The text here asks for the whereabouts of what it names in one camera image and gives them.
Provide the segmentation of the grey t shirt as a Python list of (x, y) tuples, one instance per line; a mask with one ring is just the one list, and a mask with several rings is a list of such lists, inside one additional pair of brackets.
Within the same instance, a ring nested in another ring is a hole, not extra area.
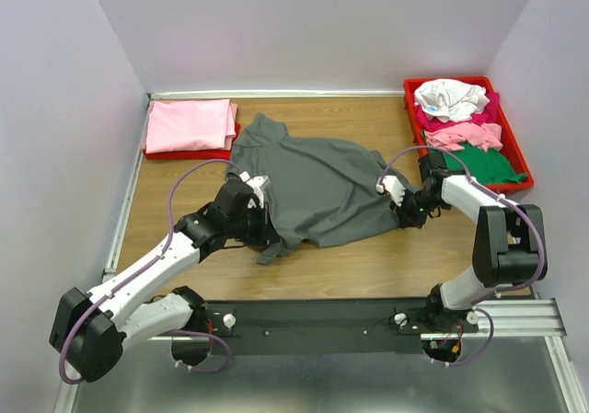
[(389, 199), (376, 191), (387, 163), (358, 143), (294, 137), (284, 123), (259, 113), (240, 131), (230, 159), (229, 173), (241, 167), (271, 181), (267, 200), (280, 240), (260, 254), (260, 265), (290, 255), (304, 241), (336, 247), (400, 227)]

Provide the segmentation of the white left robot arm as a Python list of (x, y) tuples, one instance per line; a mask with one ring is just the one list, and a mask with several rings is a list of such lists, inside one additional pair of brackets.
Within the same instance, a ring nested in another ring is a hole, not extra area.
[(50, 334), (63, 381), (95, 382), (125, 351), (160, 334), (212, 339), (207, 303), (191, 288), (177, 288), (154, 302), (148, 298), (230, 239), (261, 247), (278, 241), (265, 198), (270, 183), (266, 176), (247, 173), (230, 178), (212, 202), (173, 223), (170, 233), (127, 270), (86, 293), (77, 288), (65, 293)]

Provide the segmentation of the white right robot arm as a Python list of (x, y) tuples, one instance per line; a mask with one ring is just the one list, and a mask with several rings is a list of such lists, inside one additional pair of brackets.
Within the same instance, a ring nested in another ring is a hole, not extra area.
[(494, 295), (541, 281), (548, 271), (542, 211), (518, 204), (480, 184), (466, 169), (450, 170), (441, 155), (419, 160), (422, 188), (412, 191), (385, 173), (379, 194), (402, 228), (421, 228), (443, 210), (455, 208), (475, 225), (471, 264), (451, 281), (434, 286), (424, 306), (396, 312), (399, 331), (443, 332), (461, 321), (474, 323), (475, 306)]

